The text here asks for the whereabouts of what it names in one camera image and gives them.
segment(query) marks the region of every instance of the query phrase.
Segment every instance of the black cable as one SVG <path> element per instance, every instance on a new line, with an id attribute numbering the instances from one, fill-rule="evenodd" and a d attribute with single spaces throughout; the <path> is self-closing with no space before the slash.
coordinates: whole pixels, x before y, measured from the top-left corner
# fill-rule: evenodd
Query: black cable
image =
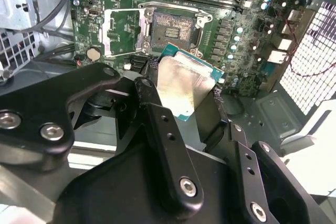
<path id="1" fill-rule="evenodd" d="M 49 33 L 49 35 L 51 35 L 51 36 L 60 37 L 62 39 L 68 40 L 68 41 L 73 41 L 74 40 L 74 37 L 72 35 L 63 34 L 63 33 L 60 33 L 58 31 L 52 31 L 52 30 L 47 30 L 47 29 L 42 28 L 39 32 L 40 33 L 46 32 L 46 33 Z"/>
<path id="2" fill-rule="evenodd" d="M 62 66 L 70 66 L 70 67 L 76 67 L 77 64 L 73 60 L 63 60 L 63 59 L 47 59 L 44 62 L 51 63 L 51 64 L 57 64 Z"/>
<path id="3" fill-rule="evenodd" d="M 62 20 L 62 23 L 59 25 L 59 27 L 55 30 L 56 32 L 59 32 L 63 27 L 64 27 L 64 24 L 65 22 L 67 21 L 67 17 L 69 15 L 69 11 L 70 11 L 70 1 L 68 1 L 67 3 L 67 8 L 65 10 L 65 13 L 64 13 L 64 17 L 63 17 L 63 20 Z"/>
<path id="4" fill-rule="evenodd" d="M 59 55 L 64 55 L 64 54 L 68 54 L 70 52 L 74 52 L 75 51 L 75 45 L 74 44 L 69 44 L 63 47 L 59 47 L 59 48 L 55 48 L 49 52 L 44 52 L 38 56 L 36 56 L 34 58 L 34 61 L 43 61 L 55 56 L 59 56 Z"/>
<path id="5" fill-rule="evenodd" d="M 45 25 L 47 25 L 50 21 L 52 21 L 57 14 L 62 10 L 63 6 L 68 2 L 68 0 L 60 0 L 58 5 L 49 13 L 47 17 L 45 17 L 42 21 L 38 22 L 35 26 L 31 28 L 23 29 L 23 30 L 14 30 L 16 33 L 31 33 L 34 31 L 39 31 Z"/>
<path id="6" fill-rule="evenodd" d="M 70 12 L 70 7 L 71 7 L 71 4 L 69 2 L 69 3 L 67 3 L 67 9 L 65 10 L 65 14 L 64 14 L 62 23 L 59 25 L 59 27 L 55 31 L 41 28 L 41 30 L 39 32 L 40 33 L 46 32 L 46 33 L 49 33 L 49 35 L 51 35 L 51 36 L 60 37 L 62 39 L 68 40 L 68 41 L 73 41 L 74 37 L 72 35 L 67 35 L 67 34 L 60 33 L 60 30 L 64 27 L 64 24 L 67 21 L 67 17 L 68 17 L 69 12 Z"/>

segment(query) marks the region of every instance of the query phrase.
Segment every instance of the screw hole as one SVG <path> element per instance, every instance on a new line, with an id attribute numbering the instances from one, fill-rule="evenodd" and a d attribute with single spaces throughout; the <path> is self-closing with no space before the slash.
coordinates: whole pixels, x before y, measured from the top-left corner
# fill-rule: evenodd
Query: screw hole
<path id="1" fill-rule="evenodd" d="M 11 124 L 11 123 L 14 123 L 14 119 L 13 118 L 6 118 L 4 120 L 4 124 Z"/>
<path id="2" fill-rule="evenodd" d="M 22 4 L 22 9 L 24 12 L 29 12 L 29 8 L 28 8 L 28 5 L 27 4 Z"/>
<path id="3" fill-rule="evenodd" d="M 172 141 L 175 140 L 175 136 L 172 133 L 168 133 L 167 138 Z"/>
<path id="4" fill-rule="evenodd" d="M 119 107 L 119 111 L 123 112 L 126 108 L 127 108 L 126 104 L 125 103 L 121 103 L 120 107 Z"/>
<path id="5" fill-rule="evenodd" d="M 264 216 L 264 213 L 263 213 L 261 210 L 256 209 L 256 212 L 257 212 L 257 214 L 259 214 L 260 216 Z"/>
<path id="6" fill-rule="evenodd" d="M 57 133 L 57 130 L 56 129 L 50 129 L 48 132 L 47 132 L 47 135 L 55 135 Z"/>
<path id="7" fill-rule="evenodd" d="M 168 118 L 167 118 L 165 115 L 161 116 L 161 119 L 162 119 L 163 121 L 165 121 L 165 122 L 168 122 L 168 121 L 169 121 Z"/>
<path id="8" fill-rule="evenodd" d="M 252 170 L 251 168 L 247 168 L 247 170 L 250 174 L 255 175 L 254 170 Z"/>
<path id="9" fill-rule="evenodd" d="M 142 79 L 142 83 L 145 84 L 147 87 L 151 87 L 152 86 L 152 84 L 148 80 L 146 80 L 146 79 Z"/>
<path id="10" fill-rule="evenodd" d="M 104 68 L 104 73 L 108 74 L 109 76 L 114 76 L 114 73 L 110 68 Z"/>
<path id="11" fill-rule="evenodd" d="M 239 125 L 234 124 L 233 126 L 236 128 L 237 131 L 242 131 L 242 128 Z"/>

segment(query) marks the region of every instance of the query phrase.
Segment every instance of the green circuit board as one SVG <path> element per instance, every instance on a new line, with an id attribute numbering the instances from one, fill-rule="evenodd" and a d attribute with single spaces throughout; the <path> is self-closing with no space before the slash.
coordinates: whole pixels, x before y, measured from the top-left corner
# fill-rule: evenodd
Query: green circuit board
<path id="1" fill-rule="evenodd" d="M 151 14 L 150 42 L 144 46 L 149 51 L 139 50 L 139 34 L 143 32 L 140 10 L 146 3 L 165 4 L 156 6 Z M 283 23 L 279 13 L 298 10 L 300 15 L 300 7 L 294 3 L 295 0 L 74 0 L 71 18 L 76 54 L 83 56 L 81 66 L 97 60 L 122 72 L 130 55 L 159 55 L 163 45 L 171 42 L 187 51 L 194 50 L 197 56 L 224 70 L 224 90 L 253 97 L 275 68 L 275 63 L 263 57 L 262 50 L 279 33 Z M 199 28 L 199 13 L 166 8 L 167 4 L 202 10 L 211 18 Z M 88 57 L 92 48 L 99 51 L 100 57 Z"/>

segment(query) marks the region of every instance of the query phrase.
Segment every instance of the cpu socket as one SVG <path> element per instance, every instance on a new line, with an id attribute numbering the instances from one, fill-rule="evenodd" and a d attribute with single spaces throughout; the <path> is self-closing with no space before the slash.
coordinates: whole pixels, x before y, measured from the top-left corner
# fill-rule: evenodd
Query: cpu socket
<path id="1" fill-rule="evenodd" d="M 159 56 L 165 46 L 172 43 L 192 54 L 202 55 L 198 47 L 201 43 L 204 25 L 213 19 L 211 14 L 193 7 L 161 2 L 142 3 L 138 7 L 140 8 L 139 26 L 141 28 L 138 34 L 138 51 Z M 162 9 L 176 9 L 180 12 L 183 10 L 192 14 L 177 15 L 165 13 Z"/>

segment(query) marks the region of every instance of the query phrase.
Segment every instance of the red wire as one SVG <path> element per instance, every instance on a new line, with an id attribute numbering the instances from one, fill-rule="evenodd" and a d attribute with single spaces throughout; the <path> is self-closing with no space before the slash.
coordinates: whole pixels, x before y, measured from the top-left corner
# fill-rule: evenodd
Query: red wire
<path id="1" fill-rule="evenodd" d="M 336 66 L 336 62 L 334 62 L 329 67 L 327 67 L 326 69 L 324 69 L 323 71 L 321 71 L 319 73 L 313 73 L 313 74 L 300 74 L 300 73 L 297 73 L 296 71 L 294 71 L 293 66 L 292 66 L 292 59 L 293 59 L 293 56 L 294 56 L 296 50 L 298 50 L 299 44 L 298 44 L 298 40 L 296 39 L 295 33 L 293 32 L 293 30 L 292 30 L 292 28 L 291 28 L 291 26 L 289 24 L 289 21 L 287 19 L 285 19 L 285 22 L 286 22 L 286 25 L 288 26 L 289 32 L 293 36 L 294 42 L 295 42 L 295 47 L 292 50 L 292 52 L 289 54 L 289 67 L 290 67 L 290 71 L 292 73 L 294 73 L 294 74 L 296 74 L 297 76 L 300 76 L 300 77 L 319 76 L 321 74 L 326 73 L 328 70 L 330 70 L 330 69 L 332 69 L 333 67 Z"/>

